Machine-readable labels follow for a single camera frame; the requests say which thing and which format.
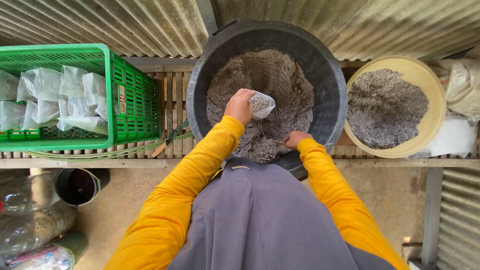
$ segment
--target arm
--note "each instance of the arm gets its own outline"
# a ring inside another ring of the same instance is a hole
[[[292,144],[297,143],[295,146],[308,171],[310,185],[332,214],[343,239],[356,248],[385,259],[398,270],[407,270],[408,266],[382,235],[367,207],[337,169],[325,147],[315,142],[311,135],[305,135],[298,136],[290,144],[287,141],[286,145],[293,147]]]
[[[248,124],[252,118],[253,110],[248,119],[249,114],[242,112],[242,106],[251,110],[248,99],[253,93],[241,97],[246,98],[245,103],[233,100],[237,92],[228,103],[222,121],[154,189],[105,266],[106,270],[167,268],[185,244],[193,200],[237,147],[238,138],[245,131],[244,123]]]

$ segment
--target gray apron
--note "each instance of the gray apron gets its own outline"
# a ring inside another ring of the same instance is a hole
[[[192,205],[169,270],[394,270],[346,243],[328,209],[291,173],[230,158]]]

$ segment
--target green plastic crate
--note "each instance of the green plastic crate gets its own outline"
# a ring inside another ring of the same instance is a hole
[[[80,128],[62,132],[57,127],[27,131],[0,131],[0,151],[50,151],[105,149],[160,137],[158,81],[111,52],[105,44],[65,44],[0,47],[0,69],[20,72],[45,67],[61,70],[62,65],[83,68],[107,81],[108,135]],[[118,97],[112,97],[115,89]],[[114,110],[118,100],[120,114]]]

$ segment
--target knife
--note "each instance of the knife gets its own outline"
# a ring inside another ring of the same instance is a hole
[[[186,127],[188,125],[188,119],[185,120],[185,122],[181,123],[176,129],[174,129],[172,132],[170,132],[170,134],[168,135],[168,139],[165,141],[165,143],[163,143],[162,145],[160,145],[156,150],[155,152],[152,154],[152,157],[156,157],[158,156],[164,149],[165,147],[167,147],[167,145],[173,141],[173,138],[175,138],[182,130],[184,127]]]

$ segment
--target wooden knife handle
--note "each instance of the wooden knife handle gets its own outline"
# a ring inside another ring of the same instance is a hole
[[[165,147],[167,147],[167,142],[164,142],[162,145],[160,145],[155,152],[153,152],[152,157],[158,156],[163,150],[165,150]]]

